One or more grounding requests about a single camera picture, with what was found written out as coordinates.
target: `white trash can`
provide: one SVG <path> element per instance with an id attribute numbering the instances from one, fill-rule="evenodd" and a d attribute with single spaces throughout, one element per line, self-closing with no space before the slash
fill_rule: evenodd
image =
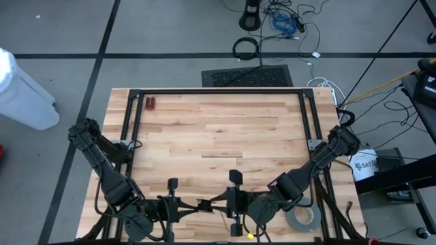
<path id="1" fill-rule="evenodd" d="M 16 64 L 14 56 L 0 48 L 0 114 L 37 130 L 59 122 L 55 98 Z"/>

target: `white cable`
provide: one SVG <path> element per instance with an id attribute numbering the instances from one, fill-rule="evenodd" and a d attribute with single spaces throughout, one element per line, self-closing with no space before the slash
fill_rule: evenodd
<path id="1" fill-rule="evenodd" d="M 317 87 L 322 87 L 322 88 L 327 88 L 328 87 L 328 88 L 330 88 L 332 90 L 338 90 L 340 92 L 340 94 L 342 95 L 342 98 L 345 100 L 345 95 L 343 94 L 342 90 L 334 82 L 329 81 L 329 80 L 327 80 L 327 79 L 325 79 L 323 77 L 317 77 L 317 78 L 314 78 L 314 79 L 310 79 L 307 82 L 306 86 L 309 87 L 310 83 L 312 83 L 315 80 L 323 80 L 322 83 L 318 84 Z M 342 121 L 342 118 L 343 118 L 343 114 L 341 114 L 341 116 L 339 117 L 339 122 Z"/>

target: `yellow cable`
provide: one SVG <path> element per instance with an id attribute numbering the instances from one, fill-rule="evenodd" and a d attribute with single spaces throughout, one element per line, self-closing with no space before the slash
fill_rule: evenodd
<path id="1" fill-rule="evenodd" d="M 393 84 L 394 82 L 400 80 L 401 78 L 404 78 L 405 76 L 408 76 L 408 75 L 410 75 L 411 73 L 413 73 L 413 72 L 415 72 L 415 71 L 418 71 L 418 70 L 419 70 L 419 68 L 416 68 L 416 69 L 414 69 L 414 70 L 411 71 L 411 72 L 408 72 L 408 73 L 406 73 L 406 74 L 403 74 L 402 76 L 399 76 L 399 77 L 397 77 L 397 78 L 395 78 L 395 79 L 393 79 L 393 80 L 391 80 L 391 81 L 389 81 L 389 82 L 387 82 L 387 83 L 384 83 L 384 84 L 382 84 L 382 85 L 380 85 L 380 86 L 378 86 L 378 87 L 375 87 L 375 88 L 371 89 L 370 91 L 368 91 L 368 92 L 366 92 L 366 93 L 364 93 L 364 94 L 362 94 L 362 95 L 359 95 L 359 96 L 357 96 L 356 98 L 354 98 L 354 99 L 348 101 L 347 103 L 344 103 L 343 106 L 348 105 L 348 104 L 351 104 L 351 103 L 355 102 L 355 101 L 358 100 L 358 99 L 362 99 L 363 97 L 366 97 L 366 96 L 369 95 L 370 93 L 373 93 L 374 91 L 377 91 L 377 90 L 379 90 L 379 89 L 382 89 L 382 88 L 386 87 L 386 86 L 389 85 L 389 84 Z"/>

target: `duct tape roll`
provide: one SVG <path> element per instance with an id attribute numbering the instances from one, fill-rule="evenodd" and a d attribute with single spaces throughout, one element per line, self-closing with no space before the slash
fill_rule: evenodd
<path id="1" fill-rule="evenodd" d="M 303 197 L 299 204 L 310 204 L 310 200 Z M 288 225 L 298 232 L 312 232 L 315 231 L 321 224 L 321 212 L 318 206 L 314 203 L 310 208 L 306 208 L 309 212 L 310 219 L 307 223 L 301 223 L 295 214 L 293 207 L 289 212 L 285 213 L 286 221 Z"/>

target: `wooden table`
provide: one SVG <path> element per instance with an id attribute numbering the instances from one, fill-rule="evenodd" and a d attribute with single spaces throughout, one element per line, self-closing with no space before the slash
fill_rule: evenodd
<path id="1" fill-rule="evenodd" d="M 315 102 L 323 138 L 337 125 L 338 118 L 328 88 L 315 88 Z M 119 140 L 128 88 L 112 89 L 102 132 L 110 140 Z M 309 160 L 303 130 L 300 104 L 296 95 L 284 94 L 225 94 L 225 95 L 147 95 L 156 98 L 155 110 L 144 110 L 140 118 L 138 140 L 143 147 L 136 149 L 132 178 L 146 198 L 167 195 L 168 178 L 178 178 L 176 195 L 196 205 L 197 198 L 210 199 L 221 194 L 227 186 L 230 169 L 243 173 L 242 190 L 265 191 L 266 185 L 282 172 L 300 167 Z M 312 135 L 315 135 L 309 102 L 306 101 Z M 131 117 L 134 117 L 133 106 Z M 366 229 L 350 169 L 332 164 L 331 176 L 339 209 L 345 214 L 348 201 L 353 207 L 350 216 L 358 232 Z M 85 235 L 98 220 L 93 203 L 98 177 L 93 172 L 80 219 L 77 237 Z M 334 228 L 330 210 L 326 207 L 330 236 Z M 106 203 L 99 196 L 99 208 Z M 299 210 L 301 219 L 306 211 Z M 174 224 L 176 242 L 250 242 L 245 236 L 230 237 L 232 220 L 220 212 L 197 213 Z M 160 236 L 155 225 L 153 234 Z M 255 232 L 254 222 L 247 226 Z M 268 223 L 267 232 L 274 242 L 313 242 L 322 237 L 321 228 L 310 233 L 294 231 L 278 212 Z M 127 240 L 123 232 L 122 240 Z"/>

